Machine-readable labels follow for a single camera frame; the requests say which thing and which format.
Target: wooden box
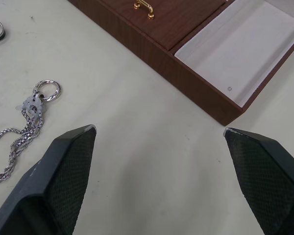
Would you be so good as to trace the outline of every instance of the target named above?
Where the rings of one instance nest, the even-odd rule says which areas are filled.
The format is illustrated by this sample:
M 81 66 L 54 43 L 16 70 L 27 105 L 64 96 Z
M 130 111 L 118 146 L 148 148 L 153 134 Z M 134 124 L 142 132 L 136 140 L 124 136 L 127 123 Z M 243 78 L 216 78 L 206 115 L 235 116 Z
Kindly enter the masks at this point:
M 147 1 L 70 0 L 223 125 L 294 51 L 294 0 Z

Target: silver pendant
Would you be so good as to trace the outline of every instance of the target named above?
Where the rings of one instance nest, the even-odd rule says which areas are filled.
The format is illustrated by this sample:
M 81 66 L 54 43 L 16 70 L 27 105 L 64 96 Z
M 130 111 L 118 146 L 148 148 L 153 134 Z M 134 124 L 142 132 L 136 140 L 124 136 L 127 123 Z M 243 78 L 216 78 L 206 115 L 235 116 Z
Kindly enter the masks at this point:
M 56 92 L 49 97 L 44 97 L 44 95 L 40 91 L 38 91 L 40 87 L 46 84 L 53 84 L 56 86 Z M 11 144 L 9 165 L 4 169 L 3 173 L 0 173 L 0 183 L 10 178 L 17 158 L 39 135 L 39 131 L 44 124 L 43 113 L 45 112 L 45 102 L 57 99 L 60 95 L 61 86 L 59 83 L 52 80 L 40 81 L 34 87 L 33 95 L 27 98 L 23 102 L 23 105 L 16 107 L 16 109 L 22 111 L 22 114 L 26 119 L 26 126 L 23 130 L 8 128 L 0 132 L 0 139 L 8 132 L 21 134 L 21 136 Z

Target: table surface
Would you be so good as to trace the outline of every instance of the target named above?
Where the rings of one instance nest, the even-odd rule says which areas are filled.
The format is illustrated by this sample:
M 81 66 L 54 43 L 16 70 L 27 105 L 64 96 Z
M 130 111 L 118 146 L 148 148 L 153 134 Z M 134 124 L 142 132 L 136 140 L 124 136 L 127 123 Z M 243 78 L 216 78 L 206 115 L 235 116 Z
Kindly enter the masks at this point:
M 0 0 L 0 131 L 41 80 L 63 86 L 40 136 L 0 184 L 0 206 L 66 131 L 94 124 L 89 184 L 74 234 L 261 235 L 236 178 L 224 127 L 66 0 Z M 294 53 L 231 127 L 294 156 Z M 17 137 L 0 141 L 0 171 Z

